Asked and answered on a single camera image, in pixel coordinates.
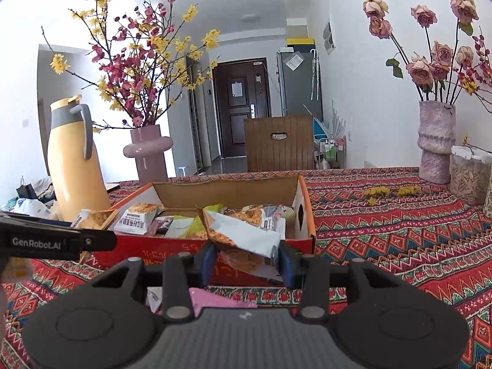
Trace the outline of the person left hand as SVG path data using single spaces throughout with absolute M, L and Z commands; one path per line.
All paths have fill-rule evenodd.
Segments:
M 8 283 L 25 282 L 33 278 L 33 267 L 28 258 L 1 257 L 1 341 L 6 336 L 5 314 L 8 308 L 5 285 Z

